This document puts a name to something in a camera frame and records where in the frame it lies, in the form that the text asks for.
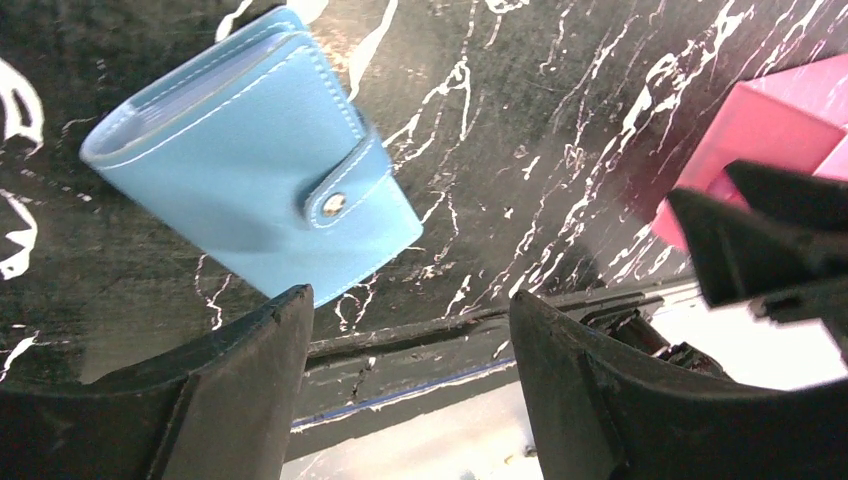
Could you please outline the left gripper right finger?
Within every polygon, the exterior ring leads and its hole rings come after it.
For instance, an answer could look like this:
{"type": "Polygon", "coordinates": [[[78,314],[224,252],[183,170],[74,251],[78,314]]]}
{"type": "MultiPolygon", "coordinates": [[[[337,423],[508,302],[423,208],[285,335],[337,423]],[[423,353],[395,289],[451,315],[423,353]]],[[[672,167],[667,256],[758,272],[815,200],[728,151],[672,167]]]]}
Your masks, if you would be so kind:
{"type": "Polygon", "coordinates": [[[546,479],[843,479],[847,384],[770,390],[689,371],[520,291],[509,324],[546,479]]]}

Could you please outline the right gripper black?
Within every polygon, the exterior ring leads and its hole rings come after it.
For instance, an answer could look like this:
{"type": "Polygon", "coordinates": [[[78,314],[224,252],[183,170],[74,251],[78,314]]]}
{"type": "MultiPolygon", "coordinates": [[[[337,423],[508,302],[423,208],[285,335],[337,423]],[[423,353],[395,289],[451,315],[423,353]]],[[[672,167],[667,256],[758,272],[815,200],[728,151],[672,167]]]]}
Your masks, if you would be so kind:
{"type": "Polygon", "coordinates": [[[724,173],[750,209],[691,189],[667,196],[706,303],[818,319],[847,364],[847,182],[746,160],[724,173]]]}

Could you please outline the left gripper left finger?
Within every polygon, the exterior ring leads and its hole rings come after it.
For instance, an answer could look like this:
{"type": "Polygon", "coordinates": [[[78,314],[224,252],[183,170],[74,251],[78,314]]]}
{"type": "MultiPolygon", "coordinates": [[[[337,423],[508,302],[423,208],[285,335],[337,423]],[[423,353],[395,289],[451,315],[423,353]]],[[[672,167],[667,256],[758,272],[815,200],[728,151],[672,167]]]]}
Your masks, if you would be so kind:
{"type": "Polygon", "coordinates": [[[1,389],[5,479],[277,479],[314,319],[297,285],[89,383],[1,389]]]}

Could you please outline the pink plastic box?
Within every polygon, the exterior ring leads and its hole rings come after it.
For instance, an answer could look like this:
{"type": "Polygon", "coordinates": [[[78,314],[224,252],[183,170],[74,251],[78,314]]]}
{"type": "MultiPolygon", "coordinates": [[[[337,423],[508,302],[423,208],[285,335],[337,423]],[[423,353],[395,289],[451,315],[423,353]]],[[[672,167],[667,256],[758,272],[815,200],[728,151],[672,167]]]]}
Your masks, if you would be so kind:
{"type": "Polygon", "coordinates": [[[846,55],[737,83],[676,184],[740,204],[723,172],[737,159],[846,179],[846,55]]]}

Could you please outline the blue card holder wallet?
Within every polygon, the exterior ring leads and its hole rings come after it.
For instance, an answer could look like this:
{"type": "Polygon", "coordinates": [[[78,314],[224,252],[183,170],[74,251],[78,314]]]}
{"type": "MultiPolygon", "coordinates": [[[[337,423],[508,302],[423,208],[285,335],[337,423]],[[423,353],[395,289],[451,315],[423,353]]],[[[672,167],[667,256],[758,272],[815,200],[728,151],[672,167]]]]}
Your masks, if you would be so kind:
{"type": "Polygon", "coordinates": [[[323,305],[422,234],[376,129],[276,7],[124,101],[81,159],[262,294],[323,305]]]}

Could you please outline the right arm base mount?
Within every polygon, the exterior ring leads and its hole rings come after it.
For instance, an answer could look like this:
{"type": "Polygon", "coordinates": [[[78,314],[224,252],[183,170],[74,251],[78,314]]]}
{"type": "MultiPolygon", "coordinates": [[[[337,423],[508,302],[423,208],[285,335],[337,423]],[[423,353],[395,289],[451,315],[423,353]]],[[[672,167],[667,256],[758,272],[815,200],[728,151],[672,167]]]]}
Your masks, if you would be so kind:
{"type": "Polygon", "coordinates": [[[720,363],[682,341],[670,343],[653,325],[653,314],[663,304],[659,296],[628,294],[587,302],[576,320],[653,358],[689,371],[731,380],[720,363]]]}

